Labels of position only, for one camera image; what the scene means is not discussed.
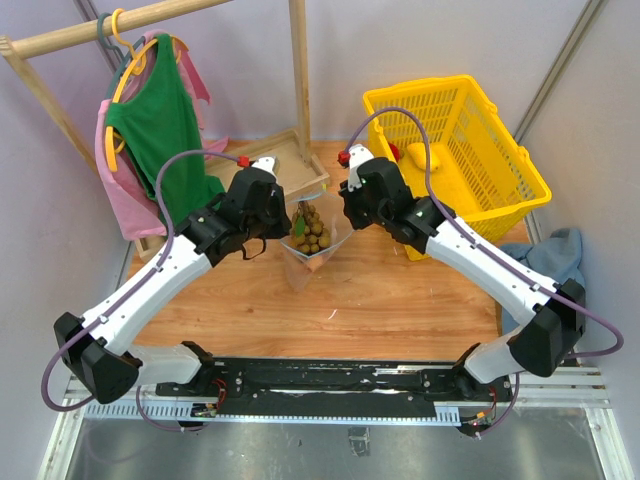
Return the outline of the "red toy fruit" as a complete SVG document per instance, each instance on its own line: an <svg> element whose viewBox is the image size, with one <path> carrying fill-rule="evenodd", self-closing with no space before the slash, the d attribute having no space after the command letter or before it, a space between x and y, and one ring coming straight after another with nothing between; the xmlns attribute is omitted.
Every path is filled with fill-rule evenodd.
<svg viewBox="0 0 640 480"><path fill-rule="evenodd" d="M395 144L390 143L389 149L391 150L391 153L393 154L395 161L398 161L402 158L403 156L402 151Z"/></svg>

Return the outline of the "yellow toy banana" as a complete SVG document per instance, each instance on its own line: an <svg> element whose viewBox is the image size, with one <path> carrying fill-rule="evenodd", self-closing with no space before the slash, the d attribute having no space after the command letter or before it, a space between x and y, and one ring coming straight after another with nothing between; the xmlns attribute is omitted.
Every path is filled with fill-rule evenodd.
<svg viewBox="0 0 640 480"><path fill-rule="evenodd" d="M431 173L434 173L441 167L441 160L438 156L435 153L432 153L431 149L422 142L409 144L405 151L413 161L414 165L420 170L425 171L426 169L429 169Z"/></svg>

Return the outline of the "longan fruit bunch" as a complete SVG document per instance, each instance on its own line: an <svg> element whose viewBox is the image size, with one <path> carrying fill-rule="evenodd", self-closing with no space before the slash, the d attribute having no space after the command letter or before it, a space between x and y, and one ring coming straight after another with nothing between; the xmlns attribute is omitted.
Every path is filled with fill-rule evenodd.
<svg viewBox="0 0 640 480"><path fill-rule="evenodd" d="M331 234L316 206L309 201L299 201L291 216L290 246L311 256L328 250L331 245Z"/></svg>

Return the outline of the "clear zip top bag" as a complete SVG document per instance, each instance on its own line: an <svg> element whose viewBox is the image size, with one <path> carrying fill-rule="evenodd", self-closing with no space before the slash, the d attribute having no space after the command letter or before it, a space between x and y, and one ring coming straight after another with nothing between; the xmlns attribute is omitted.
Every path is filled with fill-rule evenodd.
<svg viewBox="0 0 640 480"><path fill-rule="evenodd" d="M351 236L353 228L343 212L343 200L325 188L285 202L291 222L280 240L284 248L285 275L296 292L302 292L312 276Z"/></svg>

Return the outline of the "toy steak slice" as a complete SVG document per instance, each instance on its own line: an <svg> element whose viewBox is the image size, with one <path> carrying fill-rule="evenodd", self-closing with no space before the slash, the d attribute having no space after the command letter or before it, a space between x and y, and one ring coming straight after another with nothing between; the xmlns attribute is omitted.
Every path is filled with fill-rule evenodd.
<svg viewBox="0 0 640 480"><path fill-rule="evenodd" d="M310 272L316 272L330 258L328 252L319 252L307 258L304 262L305 268Z"/></svg>

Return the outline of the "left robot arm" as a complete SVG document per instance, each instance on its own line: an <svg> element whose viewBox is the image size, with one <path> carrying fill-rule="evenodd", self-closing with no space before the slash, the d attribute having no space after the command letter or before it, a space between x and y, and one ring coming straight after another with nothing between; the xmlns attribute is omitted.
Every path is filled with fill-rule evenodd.
<svg viewBox="0 0 640 480"><path fill-rule="evenodd" d="M226 256L244 253L246 242L280 239L289 232L275 169L275 158L262 157L236 172L228 191L193 211L154 261L82 316L66 312L55 321L61 360L93 400L109 404L149 383L178 383L195 396L212 388L214 371L204 365L201 348L185 343L138 348L134 340L192 281Z"/></svg>

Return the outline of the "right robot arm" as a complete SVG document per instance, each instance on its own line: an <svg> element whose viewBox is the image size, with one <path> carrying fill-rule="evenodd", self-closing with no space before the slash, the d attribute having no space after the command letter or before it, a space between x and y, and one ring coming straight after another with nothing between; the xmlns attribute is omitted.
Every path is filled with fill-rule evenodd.
<svg viewBox="0 0 640 480"><path fill-rule="evenodd" d="M394 162L362 146L340 153L339 162L349 170L339 194L354 229L381 226L397 242L463 274L517 322L512 332L474 345L458 359L452 381L460 397L477 399L490 382L506 375L528 372L546 378L554 373L584 333L584 315L568 305L583 305L585 290L579 283L558 283L527 269L451 208L413 196Z"/></svg>

